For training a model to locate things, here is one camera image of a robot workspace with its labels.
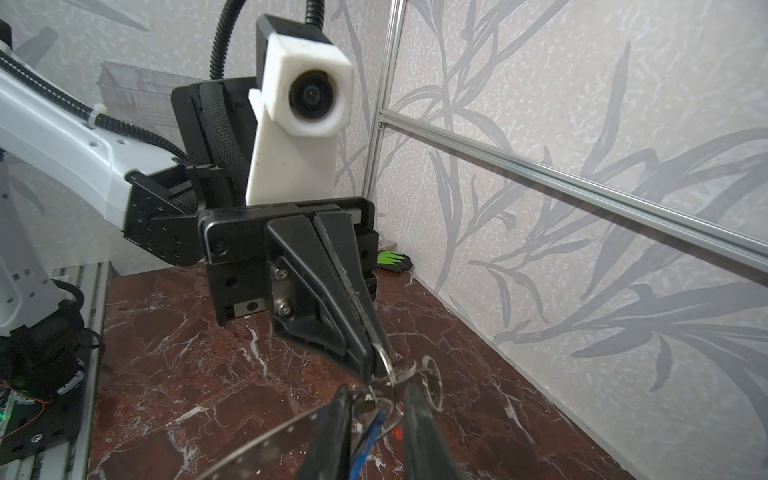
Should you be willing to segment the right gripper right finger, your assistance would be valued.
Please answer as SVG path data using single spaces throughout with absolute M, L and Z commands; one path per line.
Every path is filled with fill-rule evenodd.
M 459 480 L 464 476 L 450 454 L 422 391 L 410 385 L 404 403 L 405 478 Z

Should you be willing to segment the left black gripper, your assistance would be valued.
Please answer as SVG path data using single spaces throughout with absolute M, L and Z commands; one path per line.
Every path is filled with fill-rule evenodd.
M 269 308 L 268 259 L 287 272 L 290 284 L 289 314 L 280 312 L 278 288 L 272 288 L 275 332 L 371 380 L 375 360 L 388 353 L 372 300 L 378 287 L 374 220 L 375 205 L 363 197 L 205 211 L 198 230 L 217 324 Z

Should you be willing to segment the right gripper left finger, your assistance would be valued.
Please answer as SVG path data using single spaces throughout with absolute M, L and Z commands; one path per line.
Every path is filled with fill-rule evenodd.
M 335 392 L 320 430 L 294 478 L 348 479 L 350 470 L 353 395 L 347 385 Z

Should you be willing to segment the blue key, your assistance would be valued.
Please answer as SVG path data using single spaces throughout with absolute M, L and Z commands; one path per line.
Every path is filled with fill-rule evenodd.
M 352 451 L 349 473 L 347 474 L 348 480 L 356 480 L 359 477 L 388 416 L 387 411 L 378 410 L 363 429 L 362 435 Z

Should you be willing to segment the keyring with yellow tag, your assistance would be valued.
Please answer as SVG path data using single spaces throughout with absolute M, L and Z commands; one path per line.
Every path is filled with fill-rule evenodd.
M 354 427 L 366 429 L 378 413 L 385 421 L 376 437 L 381 439 L 395 429 L 404 417 L 404 398 L 410 385 L 419 387 L 425 395 L 430 412 L 444 411 L 444 387 L 436 361 L 425 355 L 421 361 L 401 359 L 392 361 L 385 354 L 386 374 L 373 378 L 367 384 L 352 387 L 351 420 Z M 321 424 L 331 412 L 326 403 L 267 431 L 261 436 L 210 466 L 201 479 L 246 479 L 282 455 L 307 446 L 321 431 Z

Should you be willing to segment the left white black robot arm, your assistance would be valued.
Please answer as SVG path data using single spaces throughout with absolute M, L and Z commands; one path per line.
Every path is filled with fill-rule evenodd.
M 177 266 L 203 262 L 220 325 L 268 311 L 282 338 L 363 382 L 388 372 L 373 310 L 375 208 L 334 196 L 354 67 L 325 5 L 262 15 L 256 73 L 226 78 L 239 1 L 224 4 L 205 82 L 175 89 L 177 146 L 59 90 L 1 28 L 1 152 L 54 177 L 124 237 Z

